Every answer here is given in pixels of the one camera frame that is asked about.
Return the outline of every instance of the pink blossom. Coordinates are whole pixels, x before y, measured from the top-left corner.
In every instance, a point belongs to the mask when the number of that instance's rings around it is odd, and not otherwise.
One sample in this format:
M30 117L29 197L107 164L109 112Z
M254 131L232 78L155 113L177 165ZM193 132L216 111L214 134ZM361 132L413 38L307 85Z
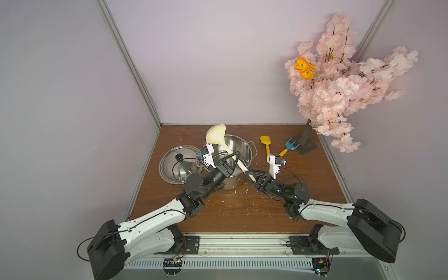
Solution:
M402 90L391 91L387 96L384 97L386 100L392 100L401 95Z
M305 52L307 52L312 46L313 42L302 42L297 47L297 50L299 51L299 56L302 56Z
M352 44L355 34L351 19L338 13L327 24L316 46L320 56L317 62L316 55L309 51L312 43L301 43L297 48L300 57L315 64L314 79L301 77L294 68L297 59L285 64L291 80L290 90L299 96L300 113L311 120L317 133L336 137L332 146L347 153L357 150L361 143L353 142L350 136L353 127L345 116L383 99L397 98L401 91L390 91L391 82L418 61L417 51L407 53L405 47L396 47L384 60L369 58L353 63L349 58L355 52Z

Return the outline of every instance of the stainless steel pot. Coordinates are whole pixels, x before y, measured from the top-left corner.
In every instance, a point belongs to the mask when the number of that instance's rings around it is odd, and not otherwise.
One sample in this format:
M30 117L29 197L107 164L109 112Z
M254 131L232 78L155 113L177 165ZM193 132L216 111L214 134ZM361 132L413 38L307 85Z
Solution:
M227 144L227 146L234 152L238 151L241 153L240 160L244 163L244 165L249 168L250 164L252 163L252 159L258 155L257 148L255 147L255 144L253 141L246 142L241 137L226 134L224 135L224 141ZM249 146L249 143L252 143L255 149L255 155L252 156L252 149ZM212 153L213 162L215 164L218 163L218 161L227 156L228 153L226 150L221 146L217 144L212 144L213 149L215 152ZM232 173L232 175L224 180L224 190L232 190L241 184L244 183L244 180L246 180L246 177L244 176L243 171L237 166L235 171Z

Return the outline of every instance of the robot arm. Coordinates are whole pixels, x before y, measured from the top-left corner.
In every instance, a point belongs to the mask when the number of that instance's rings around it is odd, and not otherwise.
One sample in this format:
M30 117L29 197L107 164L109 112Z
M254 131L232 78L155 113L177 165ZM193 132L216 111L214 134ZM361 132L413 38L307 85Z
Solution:
M237 158L230 165L227 160L234 156ZM239 156L236 152L221 159L206 177L191 174L178 197L151 213L118 225L114 220L104 223L87 247L95 280L109 280L124 265L150 254L180 253L185 238L176 224L194 217L204 207L201 199L222 188ZM403 228L368 201L317 201L310 198L308 187L298 177L297 183L286 184L287 181L279 182L263 170L250 169L245 176L265 195L283 199L283 208L291 219L337 225L315 225L305 244L311 251L328 252L335 247L364 249L380 260L395 262Z
M315 240L309 246L314 251L335 247L363 249L384 262L395 262L403 227L364 199L356 203L331 203L310 199L311 195L303 180L285 184L275 180L263 170L249 169L252 184L265 195L277 196L285 201L283 208L291 219L318 220L338 227L316 225Z
M228 160L233 156L236 160L231 165ZM222 158L205 178L199 173L191 174L180 195L151 213L120 224L114 220L104 223L87 247L95 280L111 279L126 264L143 256L180 253L184 236L175 224L194 217L204 207L202 198L222 189L239 157L240 152L235 152Z

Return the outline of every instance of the wooden table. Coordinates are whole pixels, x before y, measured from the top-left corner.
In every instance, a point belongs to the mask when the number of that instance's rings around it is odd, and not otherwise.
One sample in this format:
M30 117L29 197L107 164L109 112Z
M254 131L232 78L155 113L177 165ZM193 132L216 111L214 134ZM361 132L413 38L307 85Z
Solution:
M160 177L159 161L175 146L202 147L205 133L210 127L211 125L162 126L131 219L163 206L181 192L179 186L171 185ZM270 136L271 153L278 154L285 148L285 142L304 128L305 125L227 125L226 134L237 135L246 141L253 140L258 156L252 160L250 167L268 171L266 146L260 142L260 136ZM288 151L284 156L286 168L305 179L313 199L346 203L317 135L313 135L311 140L318 148L306 155ZM284 171L277 179L282 181L290 177L292 174ZM183 232L309 233L317 224L316 221L292 221L282 207L284 201L275 201L258 192L247 179L235 190L220 190L212 194L204 203L206 207L196 217L179 224Z

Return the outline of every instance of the lid knob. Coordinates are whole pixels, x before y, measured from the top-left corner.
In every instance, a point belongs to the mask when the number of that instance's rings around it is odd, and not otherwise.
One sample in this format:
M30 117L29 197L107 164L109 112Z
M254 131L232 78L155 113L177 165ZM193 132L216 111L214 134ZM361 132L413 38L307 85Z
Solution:
M177 159L177 162L181 162L184 160L184 156L182 154L177 154L176 159Z

